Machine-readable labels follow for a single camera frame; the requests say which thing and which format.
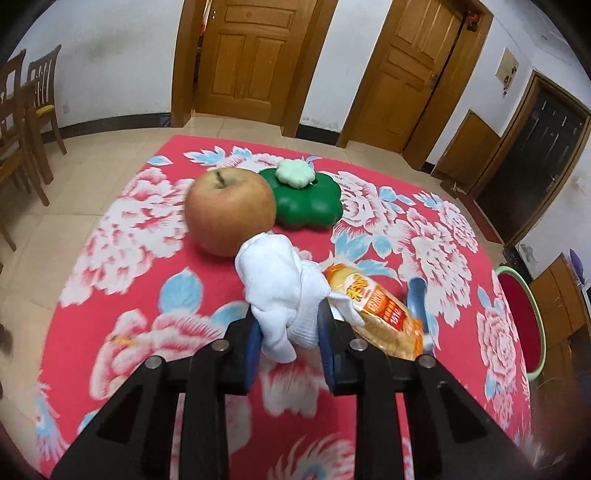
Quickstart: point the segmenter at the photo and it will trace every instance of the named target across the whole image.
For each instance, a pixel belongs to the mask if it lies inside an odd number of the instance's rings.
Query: green rim
[[[525,283],[525,280],[523,278],[521,278],[521,275],[519,275],[513,268],[506,267],[504,265],[495,269],[495,274],[497,277],[502,273],[507,273],[507,274],[511,275],[514,279],[516,279],[519,282],[519,284],[524,289],[527,297],[530,300],[531,306],[534,309],[535,319],[538,322],[538,331],[540,333],[541,355],[540,355],[540,363],[538,364],[538,367],[533,372],[527,372],[527,380],[529,380],[531,382],[540,376],[540,374],[542,373],[542,369],[544,368],[544,364],[546,363],[546,334],[544,331],[544,324],[542,323],[542,315],[540,315],[540,310],[538,308],[538,304],[535,302],[535,298],[534,298],[530,288],[527,286],[527,283]]]

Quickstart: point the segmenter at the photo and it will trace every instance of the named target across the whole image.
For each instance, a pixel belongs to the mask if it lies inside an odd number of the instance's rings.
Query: tiled floor
[[[364,166],[445,195],[439,182],[411,169],[392,152],[351,142],[342,149],[284,138],[279,127],[220,117],[197,116],[182,129],[107,132],[65,140],[68,154],[46,145],[54,181],[45,187],[44,207],[8,181],[0,186],[0,209],[17,243],[12,252],[0,239],[0,322],[11,331],[11,355],[0,352],[0,380],[5,398],[0,420],[25,458],[37,465],[33,396],[51,313],[85,239],[131,176],[175,134],[249,141],[342,160]],[[466,209],[479,243],[497,266],[502,246],[484,239]]]

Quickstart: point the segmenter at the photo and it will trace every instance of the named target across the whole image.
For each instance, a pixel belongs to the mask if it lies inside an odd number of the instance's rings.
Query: wooden door
[[[198,112],[278,124],[316,0],[213,0]]]
[[[551,92],[540,90],[515,143],[476,198],[505,242],[532,218],[566,168],[584,120]]]
[[[402,152],[461,23],[441,0],[394,0],[345,126],[350,140]]]

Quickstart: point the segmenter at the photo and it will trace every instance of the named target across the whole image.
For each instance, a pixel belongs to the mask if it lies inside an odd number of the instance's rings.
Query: dark wooden door
[[[566,167],[584,117],[541,89],[525,125],[476,202],[510,241],[534,215]]]

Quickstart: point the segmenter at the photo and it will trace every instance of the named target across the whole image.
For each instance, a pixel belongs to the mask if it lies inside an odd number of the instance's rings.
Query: baseboard
[[[429,163],[428,161],[426,161],[421,166],[421,171],[422,172],[425,172],[425,173],[428,173],[430,175],[434,168],[435,168],[435,164]]]
[[[323,128],[310,127],[309,125],[300,124],[295,132],[296,138],[302,140],[311,140],[313,142],[324,143],[327,145],[336,145],[339,139],[339,132],[332,130],[325,130]]]
[[[62,138],[79,137],[81,135],[111,132],[113,130],[131,130],[134,128],[161,128],[170,127],[170,113],[142,113],[140,115],[112,116],[99,118],[89,122],[68,125],[60,128]],[[53,130],[41,134],[43,143],[56,140]]]

